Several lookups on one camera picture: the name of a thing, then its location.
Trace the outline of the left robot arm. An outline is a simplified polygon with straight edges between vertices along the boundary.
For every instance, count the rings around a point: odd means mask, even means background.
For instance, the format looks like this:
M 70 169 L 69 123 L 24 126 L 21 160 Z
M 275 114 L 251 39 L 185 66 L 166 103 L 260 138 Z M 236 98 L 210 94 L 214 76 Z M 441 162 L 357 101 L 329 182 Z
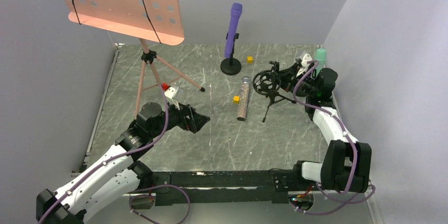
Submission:
M 210 117 L 191 105 L 146 103 L 129 127 L 92 166 L 55 191 L 36 198 L 38 223 L 86 223 L 123 194 L 153 184 L 152 171 L 139 159 L 168 130 L 197 133 Z

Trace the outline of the black round-base clamp stand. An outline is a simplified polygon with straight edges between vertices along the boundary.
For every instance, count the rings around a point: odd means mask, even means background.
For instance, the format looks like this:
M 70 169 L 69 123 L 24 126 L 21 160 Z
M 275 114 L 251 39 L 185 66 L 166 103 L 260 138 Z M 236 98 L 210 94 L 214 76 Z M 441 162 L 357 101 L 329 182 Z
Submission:
M 220 64 L 221 71 L 229 76 L 237 75 L 241 71 L 241 63 L 234 58 L 235 41 L 239 39 L 239 33 L 236 33 L 233 39 L 232 50 L 229 58 L 224 58 Z

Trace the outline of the mint green microphone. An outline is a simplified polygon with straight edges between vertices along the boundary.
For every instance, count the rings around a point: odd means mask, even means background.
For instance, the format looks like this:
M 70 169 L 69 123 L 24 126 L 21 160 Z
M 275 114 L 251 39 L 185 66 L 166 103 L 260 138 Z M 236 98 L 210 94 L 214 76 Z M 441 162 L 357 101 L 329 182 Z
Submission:
M 324 48 L 318 48 L 315 52 L 315 60 L 318 61 L 318 66 L 313 70 L 312 77 L 316 78 L 319 72 L 325 67 L 327 51 Z

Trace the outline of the glitter silver microphone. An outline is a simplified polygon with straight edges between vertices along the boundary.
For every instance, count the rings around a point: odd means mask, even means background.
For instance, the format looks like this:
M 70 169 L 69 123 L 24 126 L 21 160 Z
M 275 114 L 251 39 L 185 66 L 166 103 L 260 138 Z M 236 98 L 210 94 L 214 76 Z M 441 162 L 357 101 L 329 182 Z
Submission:
M 241 92 L 239 96 L 240 101 L 238 104 L 238 111 L 237 111 L 237 120 L 239 121 L 246 120 L 250 87 L 251 87 L 251 78 L 249 76 L 244 76 L 241 80 Z

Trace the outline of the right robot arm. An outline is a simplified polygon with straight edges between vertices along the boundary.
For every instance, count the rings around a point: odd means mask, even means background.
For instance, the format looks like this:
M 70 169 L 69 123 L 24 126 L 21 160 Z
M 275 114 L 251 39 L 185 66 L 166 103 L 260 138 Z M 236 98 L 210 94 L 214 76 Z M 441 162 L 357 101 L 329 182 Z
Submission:
M 323 68 L 313 77 L 308 74 L 311 67 L 305 72 L 300 69 L 301 66 L 295 63 L 278 70 L 279 85 L 287 92 L 305 97 L 305 112 L 320 129 L 328 149 L 321 163 L 298 161 L 294 166 L 297 179 L 316 182 L 326 190 L 366 192 L 372 149 L 351 135 L 335 108 L 332 92 L 338 74 L 331 68 Z

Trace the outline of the black shock mount tripod stand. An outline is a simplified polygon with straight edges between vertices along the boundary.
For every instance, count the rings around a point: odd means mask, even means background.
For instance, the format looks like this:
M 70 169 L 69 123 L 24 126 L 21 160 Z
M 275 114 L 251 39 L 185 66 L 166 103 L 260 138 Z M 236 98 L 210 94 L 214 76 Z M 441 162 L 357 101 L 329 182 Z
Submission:
M 287 100 L 293 104 L 296 103 L 295 100 L 287 98 L 279 93 L 282 82 L 279 75 L 279 62 L 270 61 L 269 64 L 272 64 L 271 69 L 257 73 L 252 81 L 255 92 L 269 99 L 269 104 L 262 120 L 263 123 L 266 121 L 267 113 L 273 104 L 283 100 Z

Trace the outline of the purple microphone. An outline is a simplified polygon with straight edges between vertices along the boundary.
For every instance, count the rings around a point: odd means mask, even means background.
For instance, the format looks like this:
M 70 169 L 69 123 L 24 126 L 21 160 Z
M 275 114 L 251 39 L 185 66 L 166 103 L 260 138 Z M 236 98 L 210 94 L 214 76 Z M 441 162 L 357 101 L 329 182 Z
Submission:
M 237 32 L 239 19 L 242 15 L 242 4 L 233 3 L 230 10 L 230 23 L 226 37 L 225 58 L 230 58 L 234 47 L 234 39 Z

